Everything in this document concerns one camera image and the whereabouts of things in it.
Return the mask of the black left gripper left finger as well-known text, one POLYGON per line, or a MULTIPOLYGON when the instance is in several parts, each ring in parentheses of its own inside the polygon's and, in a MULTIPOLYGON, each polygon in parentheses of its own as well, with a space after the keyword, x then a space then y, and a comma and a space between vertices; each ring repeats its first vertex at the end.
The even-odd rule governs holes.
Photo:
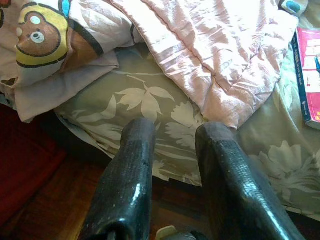
POLYGON ((136 118, 124 127, 120 149, 97 185, 81 240, 149 239, 155 144, 150 120, 136 118))

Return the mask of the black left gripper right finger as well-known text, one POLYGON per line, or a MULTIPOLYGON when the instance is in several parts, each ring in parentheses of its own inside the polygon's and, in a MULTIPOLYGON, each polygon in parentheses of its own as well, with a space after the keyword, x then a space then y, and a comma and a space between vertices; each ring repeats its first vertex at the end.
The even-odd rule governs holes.
POLYGON ((215 240, 302 240, 269 180, 221 122, 195 134, 196 155, 215 240))

